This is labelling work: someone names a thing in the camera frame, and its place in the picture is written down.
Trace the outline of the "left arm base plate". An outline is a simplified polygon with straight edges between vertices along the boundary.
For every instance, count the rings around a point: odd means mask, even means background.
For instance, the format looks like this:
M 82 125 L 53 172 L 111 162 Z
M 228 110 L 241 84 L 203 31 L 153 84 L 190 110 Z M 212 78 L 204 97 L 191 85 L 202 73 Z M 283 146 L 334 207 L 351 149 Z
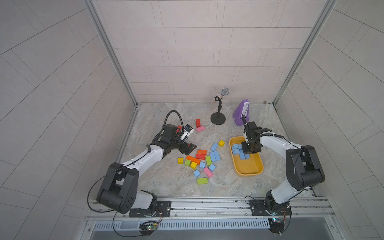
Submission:
M 133 208 L 129 211 L 130 218 L 160 218 L 169 217 L 171 211 L 171 201 L 155 201 L 148 209 Z

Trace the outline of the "blue long block pair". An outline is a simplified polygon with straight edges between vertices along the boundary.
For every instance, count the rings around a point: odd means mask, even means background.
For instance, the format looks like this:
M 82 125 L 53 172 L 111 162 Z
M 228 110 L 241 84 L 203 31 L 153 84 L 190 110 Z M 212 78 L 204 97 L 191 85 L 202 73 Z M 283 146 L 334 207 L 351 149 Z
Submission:
M 210 152 L 210 157 L 211 157 L 212 163 L 216 161 L 216 156 L 214 152 Z
M 220 161 L 220 160 L 221 160 L 221 157 L 220 157 L 219 152 L 218 152 L 218 151 L 214 151 L 213 153 L 214 153 L 214 155 L 215 155 L 215 161 Z

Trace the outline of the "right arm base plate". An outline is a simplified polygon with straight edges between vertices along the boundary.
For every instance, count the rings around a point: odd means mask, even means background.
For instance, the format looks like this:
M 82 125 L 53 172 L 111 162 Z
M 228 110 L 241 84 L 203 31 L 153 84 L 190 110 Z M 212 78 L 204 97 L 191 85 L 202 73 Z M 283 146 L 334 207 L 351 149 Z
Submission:
M 291 216 L 292 209 L 290 203 L 277 204 L 274 200 L 249 200 L 247 201 L 251 208 L 252 215 L 256 216 Z

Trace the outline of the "blue long block diagonal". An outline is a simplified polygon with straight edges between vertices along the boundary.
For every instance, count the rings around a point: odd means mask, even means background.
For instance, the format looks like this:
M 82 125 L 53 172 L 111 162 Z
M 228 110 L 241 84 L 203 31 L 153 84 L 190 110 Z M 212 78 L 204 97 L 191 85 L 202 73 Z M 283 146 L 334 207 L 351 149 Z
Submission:
M 214 151 L 216 151 L 216 149 L 217 149 L 218 146 L 219 146 L 218 143 L 214 143 L 214 144 L 212 145 L 212 147 L 210 148 L 210 150 L 211 150 L 212 152 L 214 152 Z

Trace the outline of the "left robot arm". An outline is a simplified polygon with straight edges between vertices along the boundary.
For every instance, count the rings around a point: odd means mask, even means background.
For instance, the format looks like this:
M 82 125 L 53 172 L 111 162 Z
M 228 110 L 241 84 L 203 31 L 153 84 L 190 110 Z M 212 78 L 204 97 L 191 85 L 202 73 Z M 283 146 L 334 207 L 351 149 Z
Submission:
M 120 214 L 138 210 L 144 215 L 153 215 L 157 211 L 157 196 L 138 191 L 139 178 L 173 150 L 189 155 L 197 147 L 186 142 L 193 132 L 190 125 L 178 127 L 167 124 L 159 136 L 147 145 L 146 151 L 123 164 L 111 164 L 97 194 L 97 203 Z

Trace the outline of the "yellow plastic tray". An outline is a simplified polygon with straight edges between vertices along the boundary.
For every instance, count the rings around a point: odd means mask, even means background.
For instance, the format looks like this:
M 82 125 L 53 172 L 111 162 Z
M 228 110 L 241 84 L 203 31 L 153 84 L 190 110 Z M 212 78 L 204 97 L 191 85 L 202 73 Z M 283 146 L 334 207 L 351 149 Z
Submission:
M 245 141 L 245 138 L 240 137 L 233 137 L 230 139 L 230 149 L 232 145 L 238 144 L 241 145 L 242 142 Z M 239 155 L 233 155 L 232 149 L 231 149 L 231 157 L 234 164 L 235 172 L 240 177 L 250 177 L 259 175 L 264 170 L 264 165 L 261 159 L 261 156 L 259 153 L 256 154 L 249 154 L 250 158 L 241 160 L 240 154 Z

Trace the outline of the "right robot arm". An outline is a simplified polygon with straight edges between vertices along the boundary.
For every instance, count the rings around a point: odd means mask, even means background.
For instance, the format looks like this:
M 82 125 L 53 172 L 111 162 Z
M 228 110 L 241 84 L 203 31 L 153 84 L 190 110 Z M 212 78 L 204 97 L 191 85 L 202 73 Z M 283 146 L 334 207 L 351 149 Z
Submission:
M 267 192 L 267 206 L 277 207 L 288 203 L 307 188 L 325 181 L 322 165 L 313 146 L 293 144 L 270 129 L 258 127 L 255 122 L 243 119 L 243 124 L 245 141 L 242 142 L 242 148 L 246 154 L 256 154 L 267 147 L 286 161 L 286 178 L 278 187 Z

